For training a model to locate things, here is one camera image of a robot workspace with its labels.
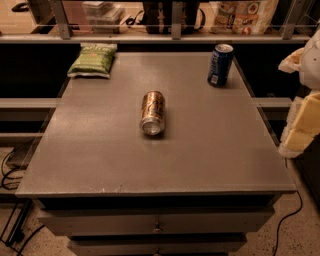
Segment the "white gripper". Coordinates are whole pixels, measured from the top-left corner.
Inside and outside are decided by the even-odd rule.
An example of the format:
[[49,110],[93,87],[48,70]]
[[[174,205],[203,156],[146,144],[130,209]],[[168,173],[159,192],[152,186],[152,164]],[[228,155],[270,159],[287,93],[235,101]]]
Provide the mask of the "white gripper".
[[[283,59],[278,69],[286,73],[299,72],[300,83],[320,90],[320,30]],[[278,152],[285,158],[296,158],[320,134],[320,92],[312,91],[305,98],[295,97],[291,103]]]

